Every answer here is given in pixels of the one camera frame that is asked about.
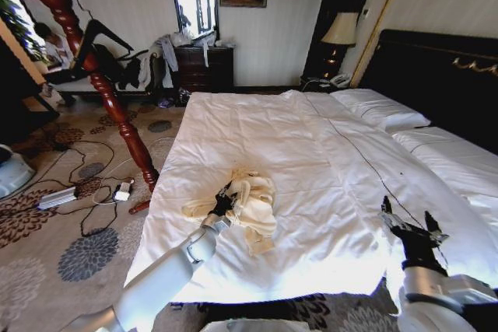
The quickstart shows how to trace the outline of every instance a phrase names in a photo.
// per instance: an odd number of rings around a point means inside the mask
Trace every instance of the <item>pillow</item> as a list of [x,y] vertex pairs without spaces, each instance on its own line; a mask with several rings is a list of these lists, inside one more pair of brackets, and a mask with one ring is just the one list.
[[356,116],[388,133],[430,124],[422,114],[371,89],[345,89],[331,95]]
[[498,229],[498,156],[441,128],[392,136]]

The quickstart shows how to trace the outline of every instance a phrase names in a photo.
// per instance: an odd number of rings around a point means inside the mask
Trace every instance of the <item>black headboard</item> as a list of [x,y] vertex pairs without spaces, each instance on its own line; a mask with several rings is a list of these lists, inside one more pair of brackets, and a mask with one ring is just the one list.
[[498,40],[383,30],[359,84],[498,154]]

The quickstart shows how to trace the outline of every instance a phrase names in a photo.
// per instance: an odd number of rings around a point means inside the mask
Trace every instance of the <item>carpet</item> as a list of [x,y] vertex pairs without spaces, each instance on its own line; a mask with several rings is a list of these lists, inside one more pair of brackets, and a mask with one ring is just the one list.
[[[0,200],[0,330],[57,331],[81,314],[109,306],[122,290],[140,241],[147,211],[130,215],[128,209],[150,199],[150,193],[138,167],[127,161],[117,126],[99,102],[79,100],[59,111],[55,122],[12,145],[37,174],[20,193]],[[130,102],[127,111],[160,170],[184,109]],[[115,204],[109,196],[129,177],[135,181],[130,200]],[[34,207],[43,195],[73,185],[77,200],[46,211]],[[394,312],[382,281],[370,296],[171,303],[154,330],[198,332],[210,321],[245,317],[301,320],[323,331],[395,331],[389,315]]]

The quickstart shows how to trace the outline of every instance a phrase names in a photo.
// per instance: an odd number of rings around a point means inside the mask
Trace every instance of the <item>shirt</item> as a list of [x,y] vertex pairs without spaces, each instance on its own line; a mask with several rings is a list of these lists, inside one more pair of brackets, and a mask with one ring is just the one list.
[[[61,63],[61,67],[63,69],[69,69],[69,66],[71,65],[71,61],[74,58],[74,56],[71,52],[71,49],[69,48],[68,41],[62,35],[59,34],[55,35],[62,41],[62,47],[58,47],[50,42],[45,42],[45,50],[48,55],[52,56]],[[65,52],[66,55],[61,56],[60,55],[61,52]]]

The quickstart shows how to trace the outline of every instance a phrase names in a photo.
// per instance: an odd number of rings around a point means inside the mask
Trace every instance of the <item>wooden bedpost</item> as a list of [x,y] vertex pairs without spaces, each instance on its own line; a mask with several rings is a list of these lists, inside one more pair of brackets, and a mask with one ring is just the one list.
[[[72,0],[41,0],[48,8],[50,8],[54,15],[55,21],[62,26],[64,33],[68,39],[69,47],[72,52],[76,54],[79,49],[83,31],[79,27],[79,20],[74,11],[72,10]],[[83,67],[88,72],[93,72],[90,75],[93,87],[102,96],[103,104],[109,113],[110,117],[117,123],[119,133],[126,142],[128,150],[132,155],[137,166],[142,170],[143,178],[149,185],[151,192],[156,185],[159,174],[154,169],[152,159],[150,158],[149,151],[143,144],[142,139],[133,126],[128,115],[120,105],[119,100],[114,94],[114,90],[105,76],[98,71],[99,62],[95,54],[88,54],[83,62]]]

